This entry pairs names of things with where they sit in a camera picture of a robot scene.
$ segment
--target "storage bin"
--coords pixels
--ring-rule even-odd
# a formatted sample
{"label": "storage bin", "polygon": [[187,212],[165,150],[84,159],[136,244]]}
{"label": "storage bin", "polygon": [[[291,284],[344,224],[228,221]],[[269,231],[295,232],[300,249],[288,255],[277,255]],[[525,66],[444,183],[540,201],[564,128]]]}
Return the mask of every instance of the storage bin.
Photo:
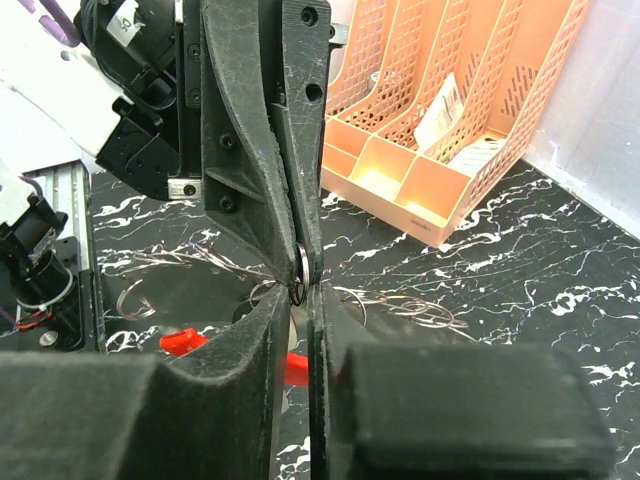
{"label": "storage bin", "polygon": [[[372,43],[362,43],[353,33],[363,18],[358,12],[371,3],[359,0],[356,5],[345,57],[353,62],[354,49],[371,58],[367,49]],[[388,29],[378,84],[360,100],[332,97],[323,186],[439,246],[525,153],[588,4],[589,0],[383,4],[383,19],[369,25],[374,31]],[[388,25],[390,9],[395,11]],[[379,47],[374,47],[378,55]],[[359,96],[375,62],[368,68],[346,76],[358,79]],[[464,102],[462,114],[424,155],[418,155],[413,133],[450,73]],[[344,82],[345,76],[338,76],[330,95],[342,91]],[[505,141],[475,175],[447,165],[466,146],[484,139]]]}

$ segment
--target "orange plastic basket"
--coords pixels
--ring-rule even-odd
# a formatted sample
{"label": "orange plastic basket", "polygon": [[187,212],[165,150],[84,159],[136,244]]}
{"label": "orange plastic basket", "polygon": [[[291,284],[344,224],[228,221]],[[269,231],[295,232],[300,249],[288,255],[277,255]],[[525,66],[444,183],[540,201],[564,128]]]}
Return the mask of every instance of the orange plastic basket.
{"label": "orange plastic basket", "polygon": [[[389,32],[378,85],[360,100],[336,97],[328,110],[337,114],[327,121],[323,186],[439,246],[525,153],[589,2],[397,0],[391,26],[387,11],[375,27]],[[356,12],[363,3],[371,2]],[[355,49],[368,58],[368,45],[352,34],[347,57]],[[462,115],[418,155],[413,132],[452,72]],[[447,165],[483,138],[505,142],[473,177]]]}

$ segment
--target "marble countertop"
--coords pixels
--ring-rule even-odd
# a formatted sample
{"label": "marble countertop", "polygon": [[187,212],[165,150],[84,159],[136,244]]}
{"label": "marble countertop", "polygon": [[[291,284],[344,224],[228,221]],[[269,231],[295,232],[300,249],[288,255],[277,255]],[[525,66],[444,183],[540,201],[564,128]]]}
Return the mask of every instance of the marble countertop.
{"label": "marble countertop", "polygon": [[[93,177],[91,210],[108,351],[157,351],[160,324],[194,323],[215,332],[221,319],[228,321],[214,280],[201,308],[184,297],[198,275],[211,278],[210,271],[197,268],[171,270],[176,293],[158,293],[175,307],[169,316],[158,308],[157,314],[129,322],[115,308],[128,286],[121,274],[135,264],[136,252],[197,255],[204,245],[240,265],[258,263],[221,235],[197,202],[149,200],[101,173]],[[469,334],[481,341],[537,343],[575,354],[618,445],[613,478],[640,477],[640,244],[635,239],[524,162],[440,249],[425,247],[331,194],[322,198],[322,227],[325,278],[334,284],[438,303],[467,322]],[[157,293],[160,286],[152,287],[152,280],[148,288]],[[243,292],[246,286],[238,285],[237,295]],[[212,311],[220,316],[210,318]],[[306,393],[287,392],[280,479],[309,478]]]}

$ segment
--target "black marble table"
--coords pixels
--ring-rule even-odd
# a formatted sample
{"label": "black marble table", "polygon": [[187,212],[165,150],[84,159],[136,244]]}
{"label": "black marble table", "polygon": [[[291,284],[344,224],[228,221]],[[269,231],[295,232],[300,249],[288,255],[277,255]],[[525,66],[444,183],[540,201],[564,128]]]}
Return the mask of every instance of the black marble table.
{"label": "black marble table", "polygon": [[[163,306],[142,320],[123,320],[115,303],[128,285],[121,274],[136,264],[136,252],[197,255],[198,246],[212,246],[239,265],[258,263],[221,235],[197,202],[149,200],[105,173],[93,177],[92,216],[109,352],[158,351],[159,325],[195,323],[215,334],[223,323],[220,305],[229,294],[222,280],[215,280],[223,277],[202,265],[169,266],[169,277],[155,284],[149,277],[147,289]],[[523,162],[440,249],[425,247],[330,194],[322,199],[322,227],[325,277],[334,284],[438,303],[484,342],[530,342],[573,352],[618,445],[613,478],[640,477],[640,244],[635,239]],[[166,278],[173,294],[166,291]],[[244,294],[243,288],[235,294]],[[289,389],[287,397],[277,478],[304,479],[309,475],[306,390]]]}

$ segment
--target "red object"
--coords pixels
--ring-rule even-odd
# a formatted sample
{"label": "red object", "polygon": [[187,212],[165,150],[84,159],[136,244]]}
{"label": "red object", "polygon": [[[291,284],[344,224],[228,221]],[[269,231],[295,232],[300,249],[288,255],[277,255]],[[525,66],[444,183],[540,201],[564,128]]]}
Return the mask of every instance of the red object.
{"label": "red object", "polygon": [[306,387],[309,385],[309,359],[295,353],[287,354],[287,368],[284,371],[284,383]]}
{"label": "red object", "polygon": [[160,338],[160,348],[171,355],[181,357],[208,341],[207,337],[200,335],[195,328],[187,328],[180,333]]}
{"label": "red object", "polygon": [[[208,341],[207,337],[200,335],[194,328],[187,328],[180,333],[161,337],[160,348],[171,355],[181,357]],[[309,359],[303,355],[288,353],[284,381],[287,385],[309,385]]]}

